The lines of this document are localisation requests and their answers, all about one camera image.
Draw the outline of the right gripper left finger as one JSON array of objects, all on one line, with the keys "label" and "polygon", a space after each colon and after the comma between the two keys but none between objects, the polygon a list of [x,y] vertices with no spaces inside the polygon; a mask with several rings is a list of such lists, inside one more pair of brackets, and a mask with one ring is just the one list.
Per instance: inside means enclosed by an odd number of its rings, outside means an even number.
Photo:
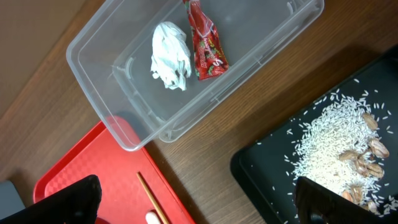
[{"label": "right gripper left finger", "polygon": [[89,175],[1,220],[1,224],[94,224],[101,203],[98,176]]}]

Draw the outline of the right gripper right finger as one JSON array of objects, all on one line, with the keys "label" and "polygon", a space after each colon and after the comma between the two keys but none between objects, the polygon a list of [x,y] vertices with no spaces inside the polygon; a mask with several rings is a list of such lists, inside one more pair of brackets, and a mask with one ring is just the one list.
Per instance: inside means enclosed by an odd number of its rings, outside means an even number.
[{"label": "right gripper right finger", "polygon": [[294,204],[301,224],[377,224],[383,222],[377,215],[306,177],[297,179]]}]

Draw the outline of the white tissue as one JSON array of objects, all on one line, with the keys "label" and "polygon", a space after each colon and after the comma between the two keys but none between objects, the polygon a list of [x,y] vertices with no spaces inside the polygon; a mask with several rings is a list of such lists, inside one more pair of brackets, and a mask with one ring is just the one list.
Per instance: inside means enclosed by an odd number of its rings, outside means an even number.
[{"label": "white tissue", "polygon": [[170,90],[179,88],[185,91],[186,81],[192,74],[186,39],[184,31],[169,21],[158,24],[152,37],[150,72]]}]

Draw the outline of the red snack wrapper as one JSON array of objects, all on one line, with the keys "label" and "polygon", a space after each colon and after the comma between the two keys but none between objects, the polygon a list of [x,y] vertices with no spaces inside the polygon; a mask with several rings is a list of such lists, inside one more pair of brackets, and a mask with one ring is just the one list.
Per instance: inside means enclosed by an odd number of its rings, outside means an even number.
[{"label": "red snack wrapper", "polygon": [[183,0],[192,32],[195,73],[199,80],[216,78],[229,69],[214,22],[202,11],[200,1]]}]

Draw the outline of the red plastic tray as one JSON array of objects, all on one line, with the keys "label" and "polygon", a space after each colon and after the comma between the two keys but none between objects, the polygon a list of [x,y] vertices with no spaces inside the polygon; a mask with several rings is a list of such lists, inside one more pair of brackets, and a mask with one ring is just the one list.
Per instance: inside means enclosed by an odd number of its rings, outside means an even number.
[{"label": "red plastic tray", "polygon": [[139,181],[141,176],[170,223],[193,224],[146,149],[124,150],[103,123],[77,142],[34,187],[33,200],[44,198],[88,175],[97,175],[102,198],[98,216],[108,223],[145,223],[155,208]]}]

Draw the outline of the pile of rice and nuts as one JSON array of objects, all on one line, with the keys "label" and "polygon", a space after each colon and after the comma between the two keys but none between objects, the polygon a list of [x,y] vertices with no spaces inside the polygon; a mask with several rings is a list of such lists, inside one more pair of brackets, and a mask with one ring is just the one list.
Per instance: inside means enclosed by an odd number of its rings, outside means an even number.
[{"label": "pile of rice and nuts", "polygon": [[355,78],[306,109],[280,162],[380,218],[397,214],[397,83]]}]

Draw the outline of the wooden chopstick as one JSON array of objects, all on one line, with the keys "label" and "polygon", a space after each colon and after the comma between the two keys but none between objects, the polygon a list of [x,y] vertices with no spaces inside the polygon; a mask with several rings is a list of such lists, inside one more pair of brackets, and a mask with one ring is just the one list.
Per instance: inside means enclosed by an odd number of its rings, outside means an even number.
[{"label": "wooden chopstick", "polygon": [[149,200],[151,201],[151,203],[153,204],[155,210],[157,211],[160,219],[162,220],[163,224],[169,224],[169,221],[166,217],[166,215],[164,214],[163,210],[161,209],[160,205],[157,203],[155,197],[153,196],[151,190],[148,188],[145,180],[143,179],[142,175],[140,172],[137,173],[137,178],[139,179],[141,185],[143,186],[144,190],[146,191],[146,194],[149,198]]}]

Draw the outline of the black plastic tray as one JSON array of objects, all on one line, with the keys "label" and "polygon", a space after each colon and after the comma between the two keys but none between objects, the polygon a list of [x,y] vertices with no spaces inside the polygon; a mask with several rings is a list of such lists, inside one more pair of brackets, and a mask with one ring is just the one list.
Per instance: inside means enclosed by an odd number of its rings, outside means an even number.
[{"label": "black plastic tray", "polygon": [[298,223],[293,190],[296,170],[323,123],[338,124],[334,108],[348,113],[370,112],[379,124],[377,135],[387,146],[397,146],[397,47],[359,69],[300,110],[252,146],[238,151],[231,171],[267,223]]}]

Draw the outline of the white plastic fork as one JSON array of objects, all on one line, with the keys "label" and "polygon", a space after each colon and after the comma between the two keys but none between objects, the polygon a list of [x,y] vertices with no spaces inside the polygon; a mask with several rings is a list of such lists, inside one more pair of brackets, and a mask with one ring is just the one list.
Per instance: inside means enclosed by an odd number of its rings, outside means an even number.
[{"label": "white plastic fork", "polygon": [[147,224],[162,224],[161,220],[155,212],[148,212],[145,216]]}]

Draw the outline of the clear plastic bin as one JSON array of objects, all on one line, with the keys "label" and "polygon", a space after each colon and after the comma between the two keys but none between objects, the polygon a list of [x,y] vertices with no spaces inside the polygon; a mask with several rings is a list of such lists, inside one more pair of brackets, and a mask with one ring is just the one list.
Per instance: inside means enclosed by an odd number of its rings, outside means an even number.
[{"label": "clear plastic bin", "polygon": [[[200,79],[184,1],[105,1],[67,48],[67,62],[87,99],[117,143],[136,151],[158,138],[174,142],[253,76],[322,13],[323,0],[202,0],[229,64]],[[152,39],[162,22],[186,34],[192,74],[184,90],[166,88],[151,72]]]}]

